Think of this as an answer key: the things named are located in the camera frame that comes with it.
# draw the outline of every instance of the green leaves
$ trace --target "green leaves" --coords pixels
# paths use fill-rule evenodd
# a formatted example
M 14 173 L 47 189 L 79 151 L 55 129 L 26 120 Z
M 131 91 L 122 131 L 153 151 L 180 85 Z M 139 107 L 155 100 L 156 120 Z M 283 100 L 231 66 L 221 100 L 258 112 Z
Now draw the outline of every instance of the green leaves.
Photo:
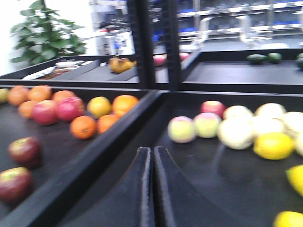
M 22 10 L 20 11 L 20 14 L 23 16 L 34 16 L 35 15 L 35 11 L 32 9 L 26 9 L 26 10 Z
M 37 10 L 37 9 L 43 9 L 44 5 L 42 4 L 41 0 L 38 0 L 32 3 L 29 7 L 33 10 Z
M 20 11 L 26 19 L 13 26 L 11 33 L 19 36 L 15 49 L 22 49 L 24 52 L 11 59 L 12 62 L 39 64 L 59 56 L 85 53 L 85 43 L 74 34 L 74 30 L 83 27 L 76 25 L 74 21 L 58 18 L 58 12 L 46 8 L 42 0 L 37 0 L 29 9 Z

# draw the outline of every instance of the chair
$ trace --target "chair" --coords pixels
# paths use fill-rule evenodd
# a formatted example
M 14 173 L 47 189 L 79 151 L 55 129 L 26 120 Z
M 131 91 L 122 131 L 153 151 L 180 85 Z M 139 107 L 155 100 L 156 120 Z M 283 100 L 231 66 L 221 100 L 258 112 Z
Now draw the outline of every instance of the chair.
M 209 21 L 212 17 L 206 17 L 200 21 L 199 31 L 196 37 L 189 45 L 181 45 L 179 48 L 182 50 L 197 50 L 204 46 L 204 42 L 208 39 L 209 34 Z
M 251 18 L 248 15 L 236 17 L 240 21 L 240 40 L 247 44 L 247 48 L 250 49 L 256 45 L 262 45 L 266 40 L 271 38 L 258 36 L 251 28 Z
M 303 30 L 303 7 L 301 8 L 300 11 L 296 11 L 294 14 L 298 15 L 298 19 L 300 22 L 300 28 Z

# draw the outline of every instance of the yellow lemon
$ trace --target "yellow lemon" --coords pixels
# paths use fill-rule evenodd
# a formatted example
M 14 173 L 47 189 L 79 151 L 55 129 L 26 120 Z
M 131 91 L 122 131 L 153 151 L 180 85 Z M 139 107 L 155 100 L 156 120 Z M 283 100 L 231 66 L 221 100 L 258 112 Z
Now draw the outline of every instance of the yellow lemon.
M 87 110 L 91 112 L 95 118 L 99 118 L 110 113 L 111 103 L 105 97 L 95 97 L 89 101 Z
M 303 227 L 303 214 L 293 211 L 282 211 L 276 216 L 274 227 Z
M 294 150 L 294 140 L 282 132 L 268 132 L 255 139 L 253 151 L 265 159 L 287 158 Z
M 303 196 L 303 165 L 291 167 L 286 174 L 290 185 Z

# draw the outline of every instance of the yellow-green apple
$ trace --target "yellow-green apple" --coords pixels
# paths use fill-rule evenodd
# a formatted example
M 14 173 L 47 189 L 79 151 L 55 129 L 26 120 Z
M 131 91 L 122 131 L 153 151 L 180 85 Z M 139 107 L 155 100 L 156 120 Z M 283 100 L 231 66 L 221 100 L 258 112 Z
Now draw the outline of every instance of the yellow-green apple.
M 0 173 L 0 200 L 16 205 L 31 194 L 33 178 L 25 167 L 8 169 Z
M 254 116 L 251 119 L 251 125 L 255 136 L 259 136 L 268 132 L 284 132 L 283 122 L 278 118 L 269 118 L 263 116 Z
M 299 133 L 303 132 L 303 113 L 290 111 L 283 115 L 283 124 L 287 135 L 295 138 Z
M 84 114 L 84 102 L 76 96 L 65 98 L 57 105 L 56 114 L 59 119 L 71 122 Z
M 54 100 L 43 100 L 34 105 L 32 111 L 33 119 L 42 125 L 54 124 L 58 121 L 56 115 L 57 103 Z
M 223 118 L 223 113 L 226 110 L 226 106 L 219 101 L 205 101 L 201 104 L 201 113 L 215 113 L 219 117 Z
M 169 122 L 168 134 L 176 143 L 189 143 L 196 138 L 194 121 L 185 116 L 174 117 Z
M 8 101 L 9 90 L 7 88 L 0 89 L 0 104 Z
M 155 66 L 161 66 L 165 63 L 165 61 L 166 61 L 165 56 L 163 56 L 161 54 L 153 56 L 153 62 L 155 64 Z
M 199 137 L 213 138 L 217 136 L 221 118 L 214 113 L 200 113 L 194 117 L 196 132 Z
M 8 147 L 10 157 L 28 169 L 35 169 L 41 166 L 41 150 L 40 141 L 33 136 L 15 140 Z
M 253 117 L 253 115 L 253 112 L 249 108 L 242 105 L 233 105 L 224 111 L 223 118 L 228 119 L 231 117 L 246 117 L 249 119 Z
M 281 118 L 286 113 L 286 109 L 279 103 L 265 103 L 259 106 L 256 111 L 256 116 L 269 118 Z
M 229 148 L 242 150 L 253 143 L 254 131 L 247 118 L 232 117 L 220 123 L 217 136 Z
M 184 61 L 186 58 L 188 58 L 190 56 L 189 53 L 180 53 L 180 60 Z

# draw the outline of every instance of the orange fruit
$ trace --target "orange fruit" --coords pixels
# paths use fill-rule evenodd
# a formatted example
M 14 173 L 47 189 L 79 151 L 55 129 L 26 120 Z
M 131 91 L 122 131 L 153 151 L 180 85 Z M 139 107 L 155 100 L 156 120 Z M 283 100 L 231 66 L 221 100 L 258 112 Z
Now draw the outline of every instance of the orange fruit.
M 52 88 L 48 85 L 38 85 L 30 89 L 27 94 L 28 100 L 36 100 L 38 102 L 51 99 Z
M 55 92 L 52 96 L 52 100 L 54 100 L 56 103 L 59 103 L 65 98 L 75 97 L 75 96 L 76 96 L 76 94 L 73 93 L 72 91 L 62 90 L 62 91 Z
M 25 117 L 28 119 L 32 118 L 33 107 L 37 103 L 38 103 L 38 101 L 36 101 L 36 100 L 29 100 L 29 101 L 21 103 L 20 106 L 18 107 L 18 113 L 22 117 Z
M 91 138 L 97 131 L 97 123 L 90 116 L 76 117 L 70 123 L 71 134 L 81 140 Z
M 121 117 L 130 111 L 138 102 L 139 100 L 135 96 L 117 96 L 113 101 L 112 109 L 115 114 Z
M 87 110 L 92 113 L 95 118 L 109 114 L 111 108 L 110 101 L 102 96 L 92 98 L 87 105 Z
M 119 120 L 119 116 L 115 114 L 108 114 L 100 117 L 97 120 L 97 128 L 98 133 L 104 133 L 106 132 L 110 127 L 112 127 L 113 124 L 115 124 Z
M 12 105 L 20 105 L 21 103 L 27 101 L 28 91 L 29 89 L 23 85 L 13 87 L 8 93 L 8 103 Z

